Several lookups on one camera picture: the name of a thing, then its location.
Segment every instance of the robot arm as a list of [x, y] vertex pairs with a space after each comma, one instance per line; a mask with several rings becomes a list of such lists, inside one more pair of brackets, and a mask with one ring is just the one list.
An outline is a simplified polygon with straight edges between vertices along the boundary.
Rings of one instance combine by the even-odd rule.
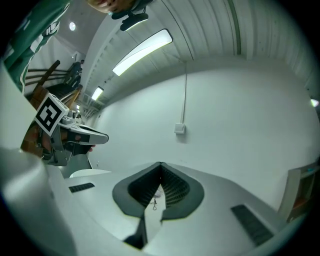
[[46, 133], [50, 137], [51, 152], [45, 162], [54, 166], [66, 166], [71, 156], [86, 154], [92, 145], [105, 144], [107, 134], [76, 123], [76, 112], [69, 110], [56, 96], [48, 93], [37, 110], [35, 122], [40, 126], [39, 137]]

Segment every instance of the green shirt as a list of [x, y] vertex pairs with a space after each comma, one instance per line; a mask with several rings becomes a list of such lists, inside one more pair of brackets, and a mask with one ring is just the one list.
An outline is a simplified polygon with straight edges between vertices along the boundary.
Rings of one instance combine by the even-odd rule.
[[71, 0], [42, 0], [24, 19], [12, 36], [4, 64], [23, 93], [28, 67], [35, 54], [58, 32], [60, 19]]

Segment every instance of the white ceiling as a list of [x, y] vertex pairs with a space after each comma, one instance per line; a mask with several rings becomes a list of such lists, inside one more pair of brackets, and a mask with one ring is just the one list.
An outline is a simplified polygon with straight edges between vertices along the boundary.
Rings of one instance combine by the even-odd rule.
[[[310, 95], [320, 98], [316, 62], [303, 35], [282, 10], [268, 1], [155, 0], [146, 12], [146, 22], [123, 32], [119, 21], [115, 29], [105, 34], [102, 48], [96, 51], [98, 55], [90, 66], [84, 66], [87, 70], [81, 83], [85, 97], [90, 98], [97, 86], [107, 81], [99, 98], [100, 104], [106, 104], [134, 81], [180, 60], [241, 55], [248, 60], [263, 57], [286, 62]], [[113, 73], [112, 69], [127, 53], [164, 28], [172, 34], [173, 43], [143, 58], [121, 76]]]
[[[68, 10], [61, 18], [57, 38], [74, 51], [86, 55], [105, 17], [105, 13], [91, 8], [85, 0], [71, 1]], [[70, 22], [76, 24], [74, 31], [69, 29]]]

